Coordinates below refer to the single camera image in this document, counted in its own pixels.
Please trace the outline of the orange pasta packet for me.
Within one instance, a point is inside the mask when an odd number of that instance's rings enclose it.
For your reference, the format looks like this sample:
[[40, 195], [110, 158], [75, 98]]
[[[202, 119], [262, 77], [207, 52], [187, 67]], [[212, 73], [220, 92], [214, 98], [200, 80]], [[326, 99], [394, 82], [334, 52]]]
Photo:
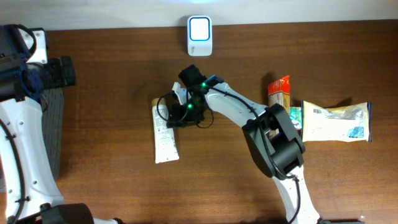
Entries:
[[268, 85], [269, 106], [279, 104], [290, 114], [290, 76], [287, 75]]

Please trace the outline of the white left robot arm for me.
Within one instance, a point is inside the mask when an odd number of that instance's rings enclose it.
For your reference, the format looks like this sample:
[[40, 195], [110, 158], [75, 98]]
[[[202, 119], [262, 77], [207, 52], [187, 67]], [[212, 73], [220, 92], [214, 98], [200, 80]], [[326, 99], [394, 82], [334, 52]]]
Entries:
[[76, 85], [71, 57], [48, 58], [43, 28], [1, 26], [1, 165], [8, 223], [121, 223], [67, 204], [52, 171], [42, 132], [45, 90]]

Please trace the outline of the yellow noodle packet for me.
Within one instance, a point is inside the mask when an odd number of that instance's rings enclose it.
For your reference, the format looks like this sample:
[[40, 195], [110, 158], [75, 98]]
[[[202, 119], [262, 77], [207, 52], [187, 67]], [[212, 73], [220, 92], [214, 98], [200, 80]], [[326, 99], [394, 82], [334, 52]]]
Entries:
[[322, 108], [302, 101], [302, 141], [372, 141], [372, 104]]

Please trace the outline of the beige white tube packet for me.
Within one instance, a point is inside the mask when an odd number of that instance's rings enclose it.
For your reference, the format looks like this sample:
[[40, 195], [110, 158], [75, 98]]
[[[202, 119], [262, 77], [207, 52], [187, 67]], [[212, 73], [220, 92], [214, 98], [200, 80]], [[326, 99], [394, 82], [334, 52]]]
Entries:
[[165, 100], [161, 99], [159, 103], [158, 101], [159, 98], [152, 100], [156, 164], [180, 159], [175, 143], [174, 130], [167, 127], [166, 119], [169, 118], [169, 112]]

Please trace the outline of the teal tissue pack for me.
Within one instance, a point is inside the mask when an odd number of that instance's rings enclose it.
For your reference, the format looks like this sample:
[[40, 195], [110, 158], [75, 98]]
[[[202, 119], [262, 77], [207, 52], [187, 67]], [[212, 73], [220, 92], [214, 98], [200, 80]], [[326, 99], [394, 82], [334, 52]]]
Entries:
[[293, 123], [296, 130], [302, 129], [302, 108], [301, 107], [291, 107], [290, 108], [290, 120]]

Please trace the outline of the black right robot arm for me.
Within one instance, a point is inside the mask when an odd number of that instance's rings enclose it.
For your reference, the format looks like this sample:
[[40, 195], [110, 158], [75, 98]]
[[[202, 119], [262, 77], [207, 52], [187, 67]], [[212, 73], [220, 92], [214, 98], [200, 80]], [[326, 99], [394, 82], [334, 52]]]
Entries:
[[321, 223], [305, 183], [305, 145], [285, 108], [255, 103], [222, 78], [202, 75], [194, 65], [178, 77], [184, 87], [175, 83], [170, 92], [178, 102], [169, 110], [167, 126], [198, 126], [206, 111], [224, 115], [242, 129], [255, 165], [276, 184], [288, 223]]

